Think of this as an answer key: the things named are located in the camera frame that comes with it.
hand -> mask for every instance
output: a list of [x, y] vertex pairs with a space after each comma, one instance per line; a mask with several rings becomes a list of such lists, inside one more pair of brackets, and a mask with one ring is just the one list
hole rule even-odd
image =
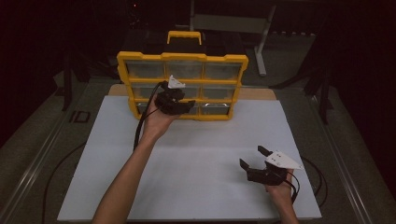
[[148, 116], [145, 119], [142, 138], [150, 137], [158, 140], [168, 130], [170, 124], [180, 117], [180, 115], [166, 115], [155, 105], [157, 94], [152, 98], [148, 106]]
[[[287, 180], [291, 183], [291, 174], [293, 170], [288, 170]], [[292, 204], [291, 202], [291, 186], [285, 182], [282, 182], [278, 186], [265, 185], [265, 189], [271, 195], [276, 206], [282, 206], [285, 204]]]
[[[291, 183], [291, 174], [293, 170], [288, 170], [287, 180]], [[265, 185], [265, 189], [271, 195], [276, 209], [280, 215], [282, 224], [298, 223], [297, 216], [294, 212], [293, 203], [291, 201], [291, 186], [285, 182], [278, 186]]]

forearm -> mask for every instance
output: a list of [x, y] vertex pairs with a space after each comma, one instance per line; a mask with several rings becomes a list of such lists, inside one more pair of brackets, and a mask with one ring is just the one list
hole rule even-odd
[[99, 203], [92, 223], [125, 223], [155, 142], [142, 137]]
[[298, 224], [297, 216], [294, 212], [291, 201], [289, 203], [276, 204], [282, 224]]

organizer handle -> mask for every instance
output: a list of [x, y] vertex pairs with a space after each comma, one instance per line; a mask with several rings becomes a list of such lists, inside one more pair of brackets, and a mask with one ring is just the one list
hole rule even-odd
[[202, 45], [201, 33], [194, 31], [169, 31], [167, 44], [171, 41], [172, 37], [183, 37], [183, 38], [198, 38], [199, 45]]

white tabletop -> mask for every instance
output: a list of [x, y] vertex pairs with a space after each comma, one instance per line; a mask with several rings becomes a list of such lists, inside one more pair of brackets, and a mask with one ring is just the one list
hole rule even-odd
[[[59, 220], [91, 220], [132, 153], [138, 120], [127, 96], [106, 96], [78, 164]], [[279, 101], [239, 100], [227, 121], [176, 120], [156, 144], [129, 220], [261, 220], [277, 218], [264, 186], [247, 181], [239, 159], [263, 169], [261, 145], [302, 163]], [[304, 170], [298, 218], [321, 217]]]

cable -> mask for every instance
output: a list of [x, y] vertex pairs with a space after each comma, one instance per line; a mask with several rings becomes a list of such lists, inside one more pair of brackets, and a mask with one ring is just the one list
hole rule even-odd
[[301, 159], [303, 159], [303, 161], [308, 162], [308, 163], [317, 171], [317, 173], [318, 173], [318, 176], [319, 176], [319, 184], [318, 184], [317, 190], [315, 191], [315, 196], [318, 195], [319, 191], [321, 190], [322, 183], [324, 183], [324, 186], [325, 186], [325, 195], [324, 195], [323, 201], [318, 205], [319, 207], [321, 207], [323, 204], [326, 203], [326, 200], [327, 200], [327, 197], [328, 197], [328, 194], [329, 194], [329, 187], [328, 187], [328, 185], [327, 185], [326, 178], [324, 177], [324, 174], [319, 170], [319, 168], [318, 168], [312, 161], [310, 161], [309, 159], [307, 159], [307, 158], [305, 158], [305, 157], [301, 157]]
[[137, 145], [139, 144], [140, 132], [141, 132], [141, 130], [142, 130], [142, 126], [143, 126], [144, 120], [145, 120], [149, 115], [151, 115], [153, 112], [157, 111], [157, 110], [154, 110], [152, 113], [149, 113], [149, 114], [147, 115], [147, 113], [148, 113], [148, 111], [149, 111], [149, 105], [151, 104], [152, 98], [154, 97], [155, 92], [158, 90], [158, 88], [159, 88], [162, 84], [163, 84], [163, 82], [159, 82], [159, 83], [157, 83], [157, 85], [154, 87], [154, 89], [152, 90], [151, 95], [150, 95], [150, 97], [149, 97], [149, 99], [148, 99], [148, 104], [146, 105], [146, 109], [145, 109], [145, 111], [142, 113], [142, 116], [140, 117], [139, 123], [137, 124], [137, 127], [136, 127], [136, 132], [134, 133], [134, 149], [135, 149], [135, 148], [137, 147]]
[[81, 147], [85, 146], [87, 144], [87, 142], [82, 143], [81, 145], [79, 145], [78, 147], [75, 147], [73, 150], [71, 150], [66, 156], [64, 156], [61, 161], [56, 165], [55, 169], [52, 170], [52, 173], [49, 176], [49, 180], [47, 181], [47, 185], [46, 188], [44, 190], [44, 199], [43, 199], [43, 207], [42, 207], [42, 212], [41, 212], [41, 223], [44, 224], [45, 223], [45, 219], [46, 219], [46, 205], [47, 205], [47, 193], [49, 191], [49, 187], [50, 187], [50, 181], [53, 178], [53, 175], [55, 174], [55, 172], [58, 170], [58, 168], [62, 165], [62, 163], [70, 156], [72, 155], [74, 152], [76, 152], [78, 149], [80, 149]]
[[290, 172], [288, 172], [288, 174], [290, 174], [291, 176], [293, 176], [294, 179], [297, 181], [298, 189], [296, 190], [296, 188], [295, 188], [288, 180], [285, 180], [285, 182], [288, 183], [289, 185], [291, 185], [291, 187], [292, 187], [293, 190], [294, 190], [294, 192], [293, 192], [293, 194], [292, 194], [292, 196], [291, 196], [291, 202], [294, 203], [294, 201], [295, 201], [296, 198], [297, 198], [298, 193], [300, 192], [300, 181], [297, 179], [297, 177], [296, 177], [294, 174], [292, 174], [292, 173], [290, 173]]

